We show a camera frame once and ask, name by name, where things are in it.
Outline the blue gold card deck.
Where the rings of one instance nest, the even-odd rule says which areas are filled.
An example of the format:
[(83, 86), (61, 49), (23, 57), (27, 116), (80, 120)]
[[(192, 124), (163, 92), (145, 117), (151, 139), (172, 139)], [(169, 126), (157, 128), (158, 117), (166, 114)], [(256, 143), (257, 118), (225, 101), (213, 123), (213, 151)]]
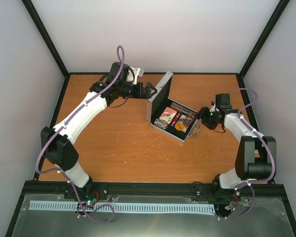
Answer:
[(185, 115), (181, 115), (175, 124), (175, 129), (181, 132), (186, 132), (189, 126), (192, 124), (193, 119)]

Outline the aluminium poker case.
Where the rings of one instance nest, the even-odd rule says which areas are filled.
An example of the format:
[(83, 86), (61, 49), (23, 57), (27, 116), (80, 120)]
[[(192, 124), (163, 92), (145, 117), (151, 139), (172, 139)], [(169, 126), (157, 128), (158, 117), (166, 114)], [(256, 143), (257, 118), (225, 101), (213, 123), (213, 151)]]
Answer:
[(198, 136), (202, 124), (196, 118), (197, 111), (169, 97), (172, 77), (172, 72), (166, 72), (152, 88), (146, 119), (154, 129), (184, 143), (187, 138)]

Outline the black red triangle button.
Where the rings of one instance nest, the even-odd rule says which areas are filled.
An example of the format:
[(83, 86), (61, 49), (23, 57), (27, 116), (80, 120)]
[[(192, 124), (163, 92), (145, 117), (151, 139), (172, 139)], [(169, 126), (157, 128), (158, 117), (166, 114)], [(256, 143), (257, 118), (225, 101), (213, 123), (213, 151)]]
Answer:
[(189, 117), (186, 117), (186, 118), (181, 118), (181, 121), (185, 125), (185, 127), (189, 127), (193, 120), (190, 119)]

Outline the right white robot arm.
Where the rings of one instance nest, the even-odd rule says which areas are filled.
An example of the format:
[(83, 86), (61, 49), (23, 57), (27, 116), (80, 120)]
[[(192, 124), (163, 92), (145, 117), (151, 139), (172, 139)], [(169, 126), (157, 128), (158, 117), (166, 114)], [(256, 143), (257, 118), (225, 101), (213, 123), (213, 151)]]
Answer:
[(209, 130), (221, 125), (239, 142), (234, 168), (217, 175), (212, 181), (212, 197), (222, 200), (232, 190), (271, 181), (276, 174), (275, 138), (263, 135), (250, 125), (241, 110), (232, 107), (228, 93), (217, 94), (211, 105), (211, 108), (201, 108), (197, 118)]

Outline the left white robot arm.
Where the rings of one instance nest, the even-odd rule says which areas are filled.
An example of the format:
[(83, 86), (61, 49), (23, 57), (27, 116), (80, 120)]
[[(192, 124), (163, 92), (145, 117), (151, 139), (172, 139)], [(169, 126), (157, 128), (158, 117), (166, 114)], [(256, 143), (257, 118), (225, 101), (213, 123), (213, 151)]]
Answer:
[(143, 73), (141, 68), (114, 62), (110, 72), (101, 76), (90, 87), (83, 101), (64, 120), (41, 131), (42, 157), (55, 165), (55, 170), (76, 186), (76, 194), (83, 199), (89, 198), (93, 193), (92, 179), (79, 164), (79, 155), (74, 144), (94, 117), (114, 100), (149, 99), (157, 93), (151, 83), (137, 81)]

